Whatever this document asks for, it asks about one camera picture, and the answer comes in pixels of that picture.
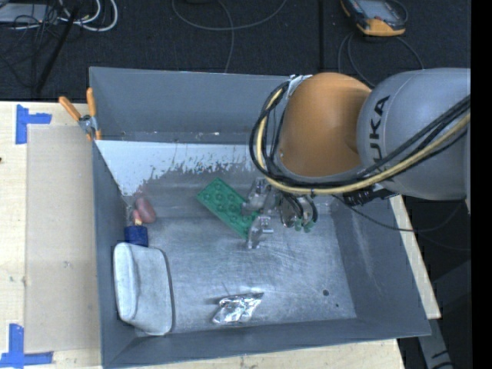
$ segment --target electronic device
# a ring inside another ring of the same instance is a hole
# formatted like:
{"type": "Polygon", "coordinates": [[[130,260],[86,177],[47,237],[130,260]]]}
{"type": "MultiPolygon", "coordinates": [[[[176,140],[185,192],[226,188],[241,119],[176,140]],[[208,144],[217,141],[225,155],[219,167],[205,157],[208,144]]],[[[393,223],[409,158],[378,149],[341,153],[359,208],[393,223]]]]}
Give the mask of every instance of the electronic device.
{"type": "Polygon", "coordinates": [[[341,6],[365,35],[391,37],[405,33],[407,10],[396,0],[341,0],[341,6]]]}

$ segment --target crumpled foil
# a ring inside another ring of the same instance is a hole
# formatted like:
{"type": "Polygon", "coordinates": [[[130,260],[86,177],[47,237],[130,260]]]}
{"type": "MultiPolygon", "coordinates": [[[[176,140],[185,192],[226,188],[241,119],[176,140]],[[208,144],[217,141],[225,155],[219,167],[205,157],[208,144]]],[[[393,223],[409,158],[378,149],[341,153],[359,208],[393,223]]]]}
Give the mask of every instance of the crumpled foil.
{"type": "Polygon", "coordinates": [[[222,298],[212,322],[220,325],[235,325],[251,320],[254,309],[261,303],[263,293],[233,295],[222,298]]]}

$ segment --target white cable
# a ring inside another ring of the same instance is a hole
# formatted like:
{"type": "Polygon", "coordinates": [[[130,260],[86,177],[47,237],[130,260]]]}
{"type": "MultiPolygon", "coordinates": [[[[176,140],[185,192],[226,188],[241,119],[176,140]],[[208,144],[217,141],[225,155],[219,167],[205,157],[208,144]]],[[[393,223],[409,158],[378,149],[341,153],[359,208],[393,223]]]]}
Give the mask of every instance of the white cable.
{"type": "MultiPolygon", "coordinates": [[[[60,5],[63,7],[63,12],[70,18],[70,11],[65,7],[65,3],[63,2],[63,0],[58,0],[58,2],[60,3],[60,5]]],[[[74,23],[77,25],[77,24],[80,24],[80,23],[89,23],[89,22],[93,22],[95,19],[98,18],[99,14],[101,14],[101,2],[99,0],[95,0],[96,2],[96,5],[98,6],[98,9],[96,10],[96,13],[91,17],[91,18],[87,18],[87,19],[84,19],[84,18],[81,18],[81,19],[77,19],[76,21],[74,21],[74,23]]],[[[64,22],[68,22],[68,18],[63,18],[63,17],[58,17],[58,19],[60,19],[61,21],[64,21],[64,22]]]]}
{"type": "MultiPolygon", "coordinates": [[[[62,0],[58,0],[58,1],[60,2],[60,4],[62,6],[64,6],[62,0]]],[[[116,5],[115,0],[109,0],[111,2],[111,6],[112,6],[113,12],[114,12],[114,18],[113,18],[111,24],[104,27],[104,28],[91,27],[91,26],[87,26],[86,23],[94,21],[101,13],[101,3],[99,0],[95,0],[95,1],[97,2],[97,5],[98,5],[98,10],[97,10],[96,14],[90,19],[79,19],[79,20],[74,22],[74,25],[81,26],[83,29],[89,30],[90,32],[107,32],[108,30],[111,30],[112,28],[114,28],[116,26],[116,23],[118,22],[118,6],[116,5]]],[[[64,12],[65,12],[65,14],[70,15],[70,12],[65,7],[64,7],[64,12]]],[[[60,18],[60,19],[62,21],[68,20],[66,18],[60,18]]]]}
{"type": "Polygon", "coordinates": [[[86,26],[84,23],[75,23],[75,24],[91,32],[107,32],[108,30],[114,28],[116,26],[116,23],[118,22],[118,7],[116,5],[115,0],[109,0],[109,1],[111,2],[111,6],[113,7],[113,12],[114,12],[114,18],[111,24],[109,24],[105,28],[93,28],[91,26],[86,26]]]}

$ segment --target black tripod leg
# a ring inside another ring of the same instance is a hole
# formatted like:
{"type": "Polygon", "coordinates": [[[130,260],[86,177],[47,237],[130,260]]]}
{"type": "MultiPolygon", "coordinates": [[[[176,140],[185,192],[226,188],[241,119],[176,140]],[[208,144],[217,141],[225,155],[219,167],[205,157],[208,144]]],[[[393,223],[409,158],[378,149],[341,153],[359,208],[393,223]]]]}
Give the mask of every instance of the black tripod leg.
{"type": "Polygon", "coordinates": [[[45,86],[45,83],[48,80],[48,76],[52,72],[53,65],[55,65],[56,59],[60,54],[61,49],[63,48],[63,44],[65,43],[68,37],[68,33],[70,32],[70,29],[73,26],[75,18],[78,16],[78,12],[80,11],[80,8],[82,7],[83,3],[84,0],[77,0],[75,2],[74,8],[71,10],[70,19],[67,22],[65,30],[61,34],[61,37],[58,40],[58,44],[56,45],[56,48],[53,51],[53,55],[50,57],[48,63],[46,64],[45,69],[43,70],[41,77],[39,79],[39,83],[35,88],[35,94],[37,97],[39,97],[39,95],[41,94],[41,90],[45,86]]]}

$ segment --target blue tape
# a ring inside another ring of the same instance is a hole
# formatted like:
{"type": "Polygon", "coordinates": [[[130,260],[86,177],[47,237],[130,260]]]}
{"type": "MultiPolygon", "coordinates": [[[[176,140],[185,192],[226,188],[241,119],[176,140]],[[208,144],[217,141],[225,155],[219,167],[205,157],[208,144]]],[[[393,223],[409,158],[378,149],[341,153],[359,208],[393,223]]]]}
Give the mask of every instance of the blue tape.
{"type": "Polygon", "coordinates": [[[48,125],[52,121],[50,114],[29,114],[29,110],[17,104],[17,119],[15,127],[15,143],[25,144],[28,141],[27,125],[48,125]]]}
{"type": "Polygon", "coordinates": [[[17,324],[8,326],[8,352],[2,353],[0,367],[23,369],[25,365],[50,364],[53,352],[24,354],[24,328],[17,324]]]}

